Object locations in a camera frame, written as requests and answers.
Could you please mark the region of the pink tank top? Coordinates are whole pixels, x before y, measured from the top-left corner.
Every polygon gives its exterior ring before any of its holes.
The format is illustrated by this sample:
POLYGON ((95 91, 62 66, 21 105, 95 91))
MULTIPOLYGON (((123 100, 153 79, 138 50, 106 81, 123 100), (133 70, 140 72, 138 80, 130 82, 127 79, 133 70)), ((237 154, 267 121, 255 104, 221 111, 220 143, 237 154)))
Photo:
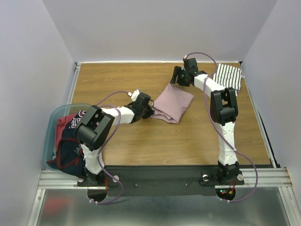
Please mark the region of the pink tank top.
POLYGON ((154 101, 151 118, 178 124, 193 98, 192 94, 169 83, 154 101))

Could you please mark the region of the black white striped tank top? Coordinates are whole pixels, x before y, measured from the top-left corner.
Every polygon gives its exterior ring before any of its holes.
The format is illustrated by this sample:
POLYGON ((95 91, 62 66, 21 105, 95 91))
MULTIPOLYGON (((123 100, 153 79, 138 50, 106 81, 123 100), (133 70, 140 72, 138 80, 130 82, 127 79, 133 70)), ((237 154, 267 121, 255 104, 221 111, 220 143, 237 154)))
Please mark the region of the black white striped tank top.
POLYGON ((213 80, 226 88, 233 88, 237 93, 241 89, 243 78, 241 68, 226 64, 218 64, 217 71, 213 75, 213 80))

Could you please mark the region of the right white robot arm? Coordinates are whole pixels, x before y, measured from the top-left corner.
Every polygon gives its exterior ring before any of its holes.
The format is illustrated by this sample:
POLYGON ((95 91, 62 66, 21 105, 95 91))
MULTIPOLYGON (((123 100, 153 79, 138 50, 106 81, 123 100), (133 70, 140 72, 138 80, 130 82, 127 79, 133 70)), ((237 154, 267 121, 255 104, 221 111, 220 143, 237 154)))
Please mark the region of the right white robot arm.
POLYGON ((239 163, 236 156, 234 141, 234 127, 238 116, 236 92, 233 88, 226 88, 198 69, 195 58, 183 59, 183 66, 174 68, 170 83, 188 87, 190 85, 204 93, 209 119, 218 134, 219 157, 216 179, 226 184, 239 174, 239 163))

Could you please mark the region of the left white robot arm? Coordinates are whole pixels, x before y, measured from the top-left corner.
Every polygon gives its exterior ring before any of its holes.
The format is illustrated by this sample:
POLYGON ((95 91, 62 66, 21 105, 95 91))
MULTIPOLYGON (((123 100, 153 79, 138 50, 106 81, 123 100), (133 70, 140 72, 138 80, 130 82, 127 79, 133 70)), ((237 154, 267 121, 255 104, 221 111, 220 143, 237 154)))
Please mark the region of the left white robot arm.
POLYGON ((91 106, 75 129, 75 137, 83 150, 86 180, 98 186, 104 182, 102 150, 120 124, 132 124, 153 115, 151 97, 135 90, 128 94, 131 102, 125 106, 101 108, 91 106))

